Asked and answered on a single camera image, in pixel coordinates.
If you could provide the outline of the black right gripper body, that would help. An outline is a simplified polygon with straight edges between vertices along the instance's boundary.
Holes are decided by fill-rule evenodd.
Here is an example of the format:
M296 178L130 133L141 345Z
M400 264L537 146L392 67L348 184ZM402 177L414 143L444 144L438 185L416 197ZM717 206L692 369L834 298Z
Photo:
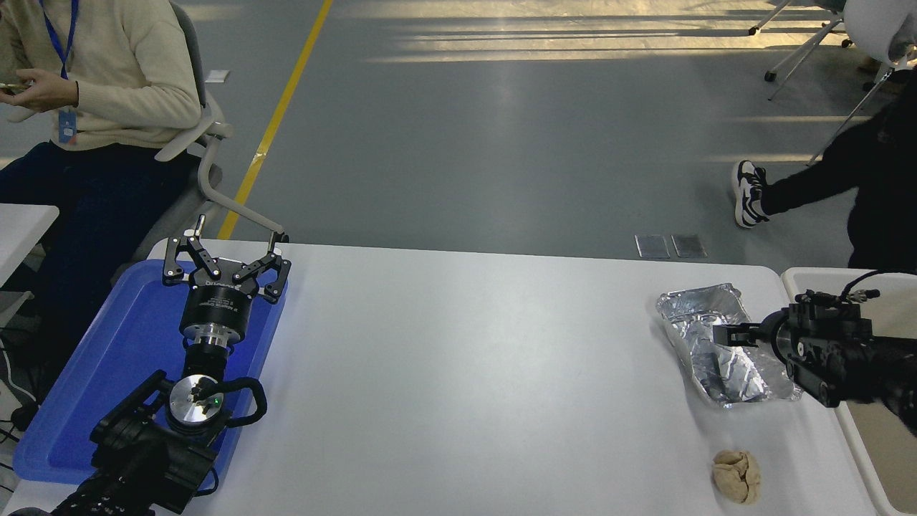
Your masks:
M794 352L792 327L789 326L788 312L773 312L760 324L759 329L764 337L765 346L771 350L776 359L788 360Z

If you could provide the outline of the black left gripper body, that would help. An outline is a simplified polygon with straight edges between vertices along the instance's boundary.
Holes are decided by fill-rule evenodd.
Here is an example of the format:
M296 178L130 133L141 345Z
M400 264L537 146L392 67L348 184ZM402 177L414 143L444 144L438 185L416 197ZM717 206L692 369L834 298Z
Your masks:
M259 285L252 278L240 284L233 281L234 275L241 274L243 267L243 262L219 258L219 278L210 278L203 267L194 270L188 281L191 288L179 330L191 331L194 327L208 324L232 331L248 330L252 303Z

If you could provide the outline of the person's hand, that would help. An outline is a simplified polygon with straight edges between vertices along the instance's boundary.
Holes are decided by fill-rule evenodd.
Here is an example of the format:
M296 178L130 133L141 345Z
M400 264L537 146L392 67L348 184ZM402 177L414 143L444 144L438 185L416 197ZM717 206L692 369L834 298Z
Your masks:
M32 82L32 85L15 95L3 92L1 102L4 104L27 108L37 113L65 107L79 107L78 82L60 77L59 73L41 69L20 69L14 73L23 82Z

